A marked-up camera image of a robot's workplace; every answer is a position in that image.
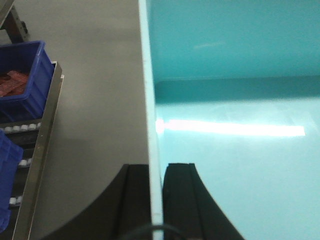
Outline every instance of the gray surface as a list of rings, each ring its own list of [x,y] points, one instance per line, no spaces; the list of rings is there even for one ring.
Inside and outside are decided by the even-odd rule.
[[[137,0],[17,0],[65,74],[31,232],[88,206],[123,164],[148,162]]]

